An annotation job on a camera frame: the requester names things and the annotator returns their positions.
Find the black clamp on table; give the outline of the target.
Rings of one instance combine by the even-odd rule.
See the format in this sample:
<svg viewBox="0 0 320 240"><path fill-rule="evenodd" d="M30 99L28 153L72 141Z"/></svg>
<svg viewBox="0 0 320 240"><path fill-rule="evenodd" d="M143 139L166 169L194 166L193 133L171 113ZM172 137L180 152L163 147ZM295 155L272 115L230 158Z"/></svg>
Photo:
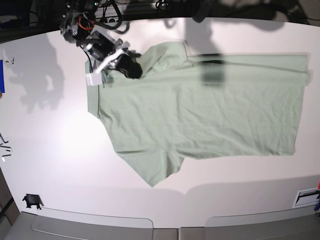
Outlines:
<svg viewBox="0 0 320 240"><path fill-rule="evenodd" d="M28 209L31 209L32 206L36 206L37 210L41 210L41 206L44 206L40 196L37 194L26 194L22 200L25 201Z"/></svg>

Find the light green T-shirt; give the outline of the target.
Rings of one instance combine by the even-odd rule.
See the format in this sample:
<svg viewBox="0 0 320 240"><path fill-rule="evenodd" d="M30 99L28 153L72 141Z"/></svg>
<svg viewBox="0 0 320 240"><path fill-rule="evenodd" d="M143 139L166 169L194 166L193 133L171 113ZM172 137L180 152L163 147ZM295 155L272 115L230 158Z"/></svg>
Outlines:
<svg viewBox="0 0 320 240"><path fill-rule="evenodd" d="M165 42L138 62L140 78L108 70L87 87L87 102L116 154L149 186L185 158L293 154L307 55L189 56L183 42Z"/></svg>

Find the blue panel at edge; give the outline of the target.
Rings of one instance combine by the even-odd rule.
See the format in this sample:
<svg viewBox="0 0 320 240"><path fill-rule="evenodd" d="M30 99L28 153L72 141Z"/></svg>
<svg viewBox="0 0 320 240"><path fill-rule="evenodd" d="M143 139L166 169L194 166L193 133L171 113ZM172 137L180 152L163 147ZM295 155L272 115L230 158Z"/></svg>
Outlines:
<svg viewBox="0 0 320 240"><path fill-rule="evenodd" d="M5 93L3 60L0 60L0 92Z"/></svg>

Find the black hex key set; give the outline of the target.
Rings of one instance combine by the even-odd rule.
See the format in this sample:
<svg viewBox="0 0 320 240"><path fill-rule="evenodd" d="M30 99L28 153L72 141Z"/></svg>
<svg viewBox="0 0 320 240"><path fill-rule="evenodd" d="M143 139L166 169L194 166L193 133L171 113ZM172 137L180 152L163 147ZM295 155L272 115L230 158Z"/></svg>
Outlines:
<svg viewBox="0 0 320 240"><path fill-rule="evenodd" d="M3 163L13 155L13 149L10 139L0 134L0 159Z"/></svg>

